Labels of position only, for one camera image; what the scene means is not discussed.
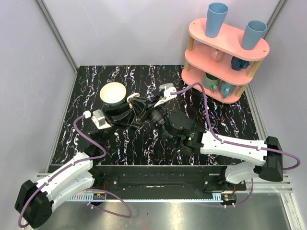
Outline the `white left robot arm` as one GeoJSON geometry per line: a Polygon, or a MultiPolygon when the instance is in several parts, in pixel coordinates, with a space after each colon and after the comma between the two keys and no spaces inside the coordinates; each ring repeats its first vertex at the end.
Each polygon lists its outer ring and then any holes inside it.
{"type": "Polygon", "coordinates": [[[65,201],[84,190],[93,191],[94,195],[87,200],[95,206],[115,190],[118,176],[106,176],[98,169],[98,163],[106,156],[106,149],[98,142],[83,133],[77,126],[80,120],[92,119],[104,135],[111,133],[112,127],[135,127],[141,117],[137,106],[122,103],[96,111],[85,111],[73,122],[75,131],[90,142],[89,148],[78,152],[70,161],[50,175],[32,182],[27,180],[21,185],[15,209],[19,212],[18,226],[31,226],[36,229],[42,226],[52,213],[65,201]]]}

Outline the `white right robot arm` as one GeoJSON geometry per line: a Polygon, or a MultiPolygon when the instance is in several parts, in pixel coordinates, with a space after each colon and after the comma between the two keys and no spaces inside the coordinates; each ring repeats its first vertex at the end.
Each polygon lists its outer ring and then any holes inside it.
{"type": "Polygon", "coordinates": [[[156,98],[141,98],[137,93],[127,102],[139,120],[150,120],[166,140],[177,140],[178,150],[186,155],[217,154],[243,160],[242,163],[222,169],[218,185],[224,190],[251,178],[270,182],[283,180],[283,158],[277,138],[249,141],[215,134],[193,124],[184,113],[170,115],[163,112],[162,104],[174,99],[175,93],[156,98]]]}

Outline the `white earbud case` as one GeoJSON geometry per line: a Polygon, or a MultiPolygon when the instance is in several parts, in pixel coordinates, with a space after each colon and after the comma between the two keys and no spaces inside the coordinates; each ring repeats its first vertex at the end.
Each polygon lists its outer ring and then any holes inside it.
{"type": "Polygon", "coordinates": [[[132,99],[135,98],[135,97],[140,97],[140,94],[139,93],[133,93],[133,94],[131,94],[130,96],[127,97],[126,101],[129,105],[129,109],[133,108],[132,99]]]}

